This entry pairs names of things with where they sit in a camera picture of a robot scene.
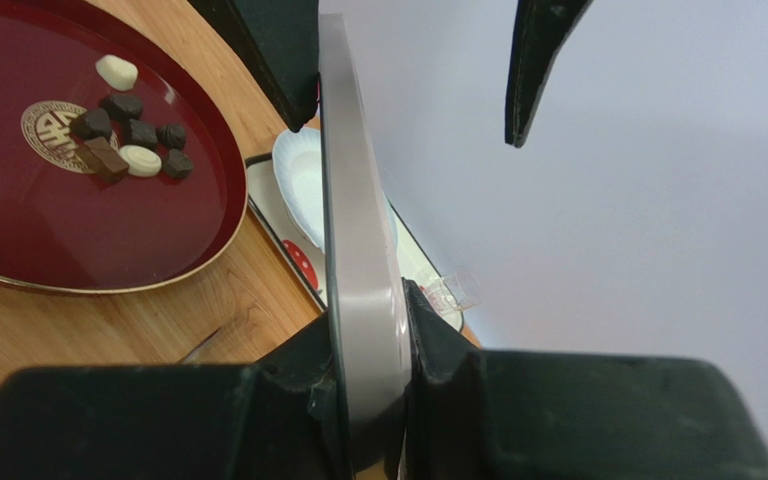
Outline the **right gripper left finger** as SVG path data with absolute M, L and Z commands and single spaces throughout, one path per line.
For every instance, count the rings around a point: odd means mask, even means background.
M 344 479 L 328 322 L 251 364 L 37 367 L 0 385 L 0 479 Z

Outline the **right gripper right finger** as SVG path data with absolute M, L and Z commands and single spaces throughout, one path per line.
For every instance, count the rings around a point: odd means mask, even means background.
M 404 284 L 411 479 L 768 479 L 768 449 L 713 364 L 480 349 Z

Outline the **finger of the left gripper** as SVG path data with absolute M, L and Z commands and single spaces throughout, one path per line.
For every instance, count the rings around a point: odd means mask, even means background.
M 590 0 L 520 0 L 505 97 L 505 143 L 525 145 L 558 52 Z
M 317 0 L 190 0 L 242 60 L 292 132 L 316 114 Z

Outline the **silver tin lid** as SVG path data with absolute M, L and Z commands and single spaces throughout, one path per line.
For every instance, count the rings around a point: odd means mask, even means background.
M 406 299 L 344 18 L 319 17 L 328 313 L 352 479 L 401 479 Z

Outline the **metal serving tongs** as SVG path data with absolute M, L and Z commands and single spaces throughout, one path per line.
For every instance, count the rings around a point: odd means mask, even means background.
M 213 357 L 213 350 L 221 339 L 222 327 L 213 331 L 210 335 L 200 341 L 189 353 L 187 353 L 179 364 L 194 364 L 208 361 Z

